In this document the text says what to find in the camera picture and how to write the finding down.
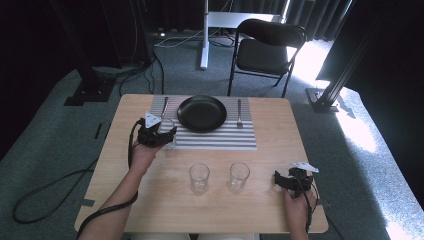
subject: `floor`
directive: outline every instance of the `floor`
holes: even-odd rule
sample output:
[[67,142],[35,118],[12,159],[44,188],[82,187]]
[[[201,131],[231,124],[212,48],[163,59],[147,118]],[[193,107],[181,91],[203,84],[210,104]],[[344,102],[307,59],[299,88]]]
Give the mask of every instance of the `floor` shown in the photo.
[[[206,71],[199,70],[200,42],[155,49],[164,66],[166,94],[226,94],[231,49],[212,46]],[[424,213],[409,189],[381,134],[361,102],[350,89],[340,94],[339,112],[315,113],[306,88],[324,88],[315,81],[331,43],[309,42],[296,62],[287,99],[305,146],[309,162],[320,169],[315,176],[325,212],[331,222],[325,233],[310,239],[420,239],[424,236]],[[99,71],[116,72],[98,68]],[[158,62],[144,74],[122,84],[122,93],[160,94],[162,78]],[[18,224],[11,218],[16,202],[29,191],[86,168],[101,152],[107,128],[119,103],[119,85],[108,102],[64,107],[80,82],[70,72],[50,93],[33,121],[0,162],[0,239],[74,239],[73,227],[89,184],[82,179],[70,197],[51,216],[34,224]],[[250,78],[234,83],[234,96],[279,97],[280,88]],[[23,202],[18,215],[43,216],[73,186],[77,177],[53,185]],[[289,239],[287,234],[261,234],[263,240]]]

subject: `wooden table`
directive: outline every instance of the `wooden table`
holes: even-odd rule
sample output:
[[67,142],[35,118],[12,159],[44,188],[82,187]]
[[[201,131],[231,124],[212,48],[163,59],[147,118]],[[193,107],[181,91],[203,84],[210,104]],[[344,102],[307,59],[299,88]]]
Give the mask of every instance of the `wooden table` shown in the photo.
[[[75,228],[111,195],[128,171],[128,137],[135,121],[150,110],[152,95],[124,95],[116,111]],[[291,162],[307,161],[290,103],[282,98],[249,98],[257,150],[162,149],[143,177],[126,232],[286,233],[283,198],[273,174],[287,172]],[[245,162],[250,177],[241,193],[227,189],[229,168]],[[210,168],[209,189],[194,195],[189,168],[203,162]],[[317,206],[310,232],[328,228]]]

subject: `striped placemat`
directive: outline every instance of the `striped placemat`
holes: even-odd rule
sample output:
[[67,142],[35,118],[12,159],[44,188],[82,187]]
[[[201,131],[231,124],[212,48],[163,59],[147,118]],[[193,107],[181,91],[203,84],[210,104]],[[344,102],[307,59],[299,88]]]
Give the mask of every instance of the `striped placemat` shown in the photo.
[[[191,96],[157,95],[153,97],[150,113],[160,116],[168,97],[168,107],[164,118],[172,119],[177,126],[177,143],[174,149],[215,149],[215,150],[256,150],[255,132],[247,98],[215,97],[227,109],[227,119],[214,131],[195,133],[180,124],[177,110],[180,104]],[[237,100],[241,100],[241,120],[243,128],[237,128]]]

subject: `drinking glass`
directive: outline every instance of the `drinking glass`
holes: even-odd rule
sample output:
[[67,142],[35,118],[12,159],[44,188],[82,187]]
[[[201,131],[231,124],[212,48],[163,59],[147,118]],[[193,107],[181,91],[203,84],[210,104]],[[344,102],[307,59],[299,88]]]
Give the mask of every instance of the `drinking glass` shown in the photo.
[[203,163],[196,163],[189,170],[191,190],[203,194],[208,190],[209,168]]
[[236,162],[231,165],[230,179],[228,180],[228,189],[232,192],[243,191],[247,178],[250,175],[249,167],[242,162]]
[[[172,128],[175,127],[174,121],[170,118],[163,118],[160,126],[159,126],[159,133],[167,133],[171,131]],[[174,135],[174,139],[172,142],[169,142],[165,145],[165,148],[170,149],[174,148],[177,145],[177,134]]]

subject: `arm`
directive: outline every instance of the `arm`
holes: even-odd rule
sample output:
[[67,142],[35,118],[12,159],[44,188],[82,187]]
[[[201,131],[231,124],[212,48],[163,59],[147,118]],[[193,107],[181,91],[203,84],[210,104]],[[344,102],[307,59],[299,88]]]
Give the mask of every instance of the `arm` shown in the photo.
[[[284,209],[292,240],[307,240],[308,234],[305,226],[308,221],[308,205],[305,196],[302,194],[293,199],[287,189],[282,188],[284,195]],[[311,191],[306,195],[311,206],[315,206],[316,199]]]
[[[131,168],[100,209],[128,202],[138,191],[142,177],[152,164],[155,154],[161,149],[141,144],[134,146]],[[131,206],[93,219],[79,239],[121,239],[130,211]]]

